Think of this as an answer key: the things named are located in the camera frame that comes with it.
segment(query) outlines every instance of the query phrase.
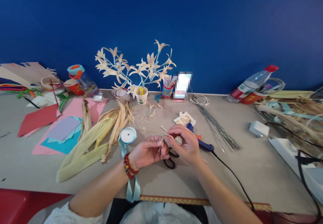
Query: bottle label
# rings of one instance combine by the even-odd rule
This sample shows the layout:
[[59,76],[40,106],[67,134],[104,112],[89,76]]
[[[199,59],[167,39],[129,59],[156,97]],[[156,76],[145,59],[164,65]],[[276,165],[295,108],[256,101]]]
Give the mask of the bottle label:
[[233,98],[236,98],[238,100],[243,99],[244,97],[246,97],[248,94],[250,94],[251,92],[253,92],[255,90],[255,88],[250,88],[247,85],[245,85],[244,83],[240,84],[240,86],[234,90],[231,93],[231,96]]

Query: bracelet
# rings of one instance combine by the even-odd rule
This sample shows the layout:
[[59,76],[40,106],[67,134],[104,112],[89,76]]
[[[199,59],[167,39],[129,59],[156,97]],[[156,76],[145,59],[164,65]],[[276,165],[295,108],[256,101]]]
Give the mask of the bracelet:
[[124,156],[123,163],[124,163],[125,172],[127,173],[129,179],[133,179],[135,177],[135,175],[138,174],[139,170],[134,171],[133,168],[130,166],[130,164],[129,164],[129,154],[130,153],[127,153]]

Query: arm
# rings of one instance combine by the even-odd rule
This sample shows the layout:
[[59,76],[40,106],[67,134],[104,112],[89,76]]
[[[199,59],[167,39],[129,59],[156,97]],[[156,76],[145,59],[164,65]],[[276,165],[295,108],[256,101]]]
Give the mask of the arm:
[[[147,138],[129,154],[130,165],[135,171],[169,158],[167,144],[161,148],[161,155],[157,155],[160,145],[163,144],[161,139],[161,136]],[[79,191],[70,201],[69,209],[82,217],[97,217],[103,213],[128,180],[121,160]]]
[[182,125],[172,126],[167,133],[174,138],[180,136],[182,145],[173,139],[168,145],[195,170],[211,205],[221,223],[261,224],[256,215],[203,162],[199,154],[199,143],[189,129]]

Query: plastic bottle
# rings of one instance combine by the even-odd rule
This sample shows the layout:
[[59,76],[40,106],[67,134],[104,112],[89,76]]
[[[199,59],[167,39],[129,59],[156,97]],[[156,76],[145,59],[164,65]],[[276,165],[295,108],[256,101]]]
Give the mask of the plastic bottle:
[[68,67],[67,71],[71,79],[75,79],[80,85],[82,90],[86,93],[93,86],[92,90],[89,92],[88,97],[94,97],[95,95],[102,95],[100,89],[96,83],[90,78],[90,76],[85,72],[82,65],[76,64]]
[[230,102],[237,103],[246,97],[248,94],[262,86],[271,76],[273,72],[278,69],[275,65],[269,65],[265,70],[255,73],[254,75],[247,78],[238,88],[236,88],[231,94],[228,95],[227,99]]

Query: black scissors handle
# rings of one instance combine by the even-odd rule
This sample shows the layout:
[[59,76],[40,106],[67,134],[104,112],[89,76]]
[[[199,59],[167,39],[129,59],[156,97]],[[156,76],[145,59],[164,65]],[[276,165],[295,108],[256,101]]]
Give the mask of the black scissors handle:
[[171,160],[171,158],[164,159],[164,163],[165,163],[166,167],[169,168],[169,169],[175,169],[176,168],[176,164],[175,164],[175,162],[173,160]]
[[[172,157],[178,158],[178,157],[179,157],[178,153],[177,153],[177,152],[175,152],[175,151],[174,151],[174,153],[173,153],[173,152],[171,152],[171,150],[172,150],[172,149],[173,149],[173,148],[169,148],[169,152],[168,152],[168,154],[169,154],[170,156],[172,156]],[[169,158],[169,159],[164,159],[164,163],[165,163],[166,167],[167,167],[167,168],[169,168],[169,169],[175,169],[175,168],[176,168],[176,164],[175,164],[175,162],[174,162],[171,158]]]

